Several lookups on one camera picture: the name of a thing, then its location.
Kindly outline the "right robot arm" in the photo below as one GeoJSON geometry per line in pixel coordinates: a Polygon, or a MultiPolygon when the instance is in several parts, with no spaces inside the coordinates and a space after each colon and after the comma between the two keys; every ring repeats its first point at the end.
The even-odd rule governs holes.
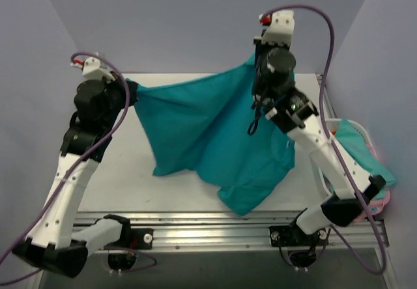
{"type": "Polygon", "coordinates": [[[331,196],[306,208],[291,223],[291,241],[304,245],[324,227],[351,224],[383,189],[386,180],[367,172],[332,137],[314,103],[295,86],[292,73],[296,61],[289,48],[263,42],[259,37],[253,43],[255,118],[265,117],[302,147],[333,187],[331,196]]]}

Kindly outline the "teal t-shirt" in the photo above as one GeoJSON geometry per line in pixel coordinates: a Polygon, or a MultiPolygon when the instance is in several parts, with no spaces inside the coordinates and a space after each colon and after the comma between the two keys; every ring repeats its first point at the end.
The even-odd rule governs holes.
{"type": "Polygon", "coordinates": [[[219,74],[136,90],[135,111],[156,161],[155,176],[194,171],[218,198],[246,215],[295,166],[295,144],[273,123],[254,119],[253,59],[219,74]]]}

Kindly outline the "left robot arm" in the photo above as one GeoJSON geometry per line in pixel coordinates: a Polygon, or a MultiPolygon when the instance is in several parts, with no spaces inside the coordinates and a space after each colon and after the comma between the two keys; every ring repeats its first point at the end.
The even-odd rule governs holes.
{"type": "Polygon", "coordinates": [[[59,151],[58,168],[44,207],[12,246],[12,253],[33,266],[69,278],[95,251],[127,248],[130,221],[108,214],[83,230],[72,231],[83,194],[101,163],[112,135],[136,102],[136,85],[115,72],[101,72],[78,85],[69,129],[59,151]]]}

